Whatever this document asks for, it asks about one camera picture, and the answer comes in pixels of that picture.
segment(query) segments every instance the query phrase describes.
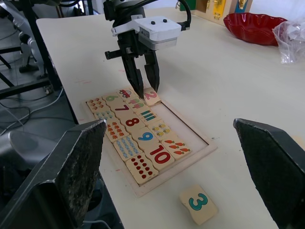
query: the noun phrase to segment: number puzzle piece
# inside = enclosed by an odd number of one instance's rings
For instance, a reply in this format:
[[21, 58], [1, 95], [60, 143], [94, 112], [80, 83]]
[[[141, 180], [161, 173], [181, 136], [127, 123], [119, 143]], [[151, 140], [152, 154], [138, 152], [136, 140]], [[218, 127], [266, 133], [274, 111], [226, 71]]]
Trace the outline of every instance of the number puzzle piece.
[[116, 92], [121, 99], [123, 99], [124, 101], [130, 98], [134, 98], [137, 97], [137, 94], [134, 92], [134, 90], [130, 87], [126, 87], [123, 89], [120, 89]]
[[125, 127], [120, 123], [120, 120], [117, 118], [112, 118], [107, 122], [106, 135], [111, 142], [115, 142], [123, 137], [129, 135], [125, 130]]
[[165, 124], [162, 119], [152, 124], [149, 124], [148, 128], [159, 140], [163, 140], [167, 138], [167, 136], [169, 135], [176, 135], [176, 133], [172, 131], [170, 127], [167, 124]]
[[105, 101], [102, 100], [102, 98], [91, 99], [86, 103], [92, 113], [101, 112], [105, 109], [109, 109], [109, 107], [106, 105]]
[[217, 207], [199, 185], [193, 185], [179, 195], [195, 223], [203, 224], [217, 213]]
[[175, 160], [179, 160], [182, 157], [185, 157], [192, 151], [185, 144], [185, 142], [180, 138], [178, 138], [176, 135], [168, 136], [161, 143], [168, 150], [168, 152], [170, 152], [170, 154], [175, 158]]
[[152, 87], [144, 89], [144, 100], [148, 106], [154, 106], [161, 103], [161, 99]]
[[115, 116], [119, 119], [133, 115], [133, 110], [124, 102], [112, 104], [111, 110], [115, 112]]
[[144, 153], [159, 171], [175, 162], [174, 157], [161, 144], [150, 149], [145, 149]]
[[144, 184], [159, 174], [158, 170], [153, 167], [152, 162], [145, 156], [145, 153], [141, 153], [126, 161], [126, 166], [139, 185]]
[[113, 145], [123, 161], [143, 153], [130, 135], [115, 141]]
[[154, 123], [161, 119], [156, 113], [151, 111], [150, 108], [142, 109], [138, 111], [136, 114], [145, 123], [146, 126], [148, 126], [148, 124], [150, 123]]
[[123, 100], [119, 97], [117, 93], [110, 93], [107, 95], [104, 95], [103, 100], [106, 101], [106, 104], [111, 107], [111, 105], [114, 105], [116, 103], [122, 103]]
[[98, 120], [98, 119], [105, 119], [107, 120], [108, 122], [111, 121], [111, 119], [115, 118], [115, 115], [114, 113], [109, 109], [108, 107], [108, 110], [104, 110], [104, 111], [101, 111], [101, 112], [96, 112], [94, 114], [95, 118]]
[[147, 127], [132, 132], [132, 138], [138, 143], [141, 150], [156, 147], [159, 140]]
[[148, 106], [145, 105], [145, 102], [139, 97], [127, 99], [125, 102], [134, 112], [138, 112], [142, 109], [148, 109]]
[[145, 127], [144, 122], [142, 122], [135, 113], [121, 118], [121, 122], [129, 133]]

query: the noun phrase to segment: table surface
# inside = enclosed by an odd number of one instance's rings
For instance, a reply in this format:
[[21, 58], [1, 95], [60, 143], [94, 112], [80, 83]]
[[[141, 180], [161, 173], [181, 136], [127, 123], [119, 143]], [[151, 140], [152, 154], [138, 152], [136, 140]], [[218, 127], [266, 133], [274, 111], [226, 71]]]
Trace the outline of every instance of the table surface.
[[[186, 19], [185, 12], [170, 8], [145, 13]], [[104, 55], [118, 49], [111, 25], [104, 15], [38, 20], [80, 123], [88, 121], [84, 100], [128, 85], [122, 60]], [[233, 120], [267, 123], [304, 139], [304, 63], [281, 65], [278, 48], [245, 43], [195, 16], [177, 45], [157, 51], [157, 58], [158, 95], [213, 138], [218, 149], [141, 198], [104, 152], [100, 171], [125, 228], [276, 229], [251, 180]], [[139, 59], [144, 75], [144, 58]], [[201, 185], [219, 209], [200, 227], [178, 198], [193, 184]]]

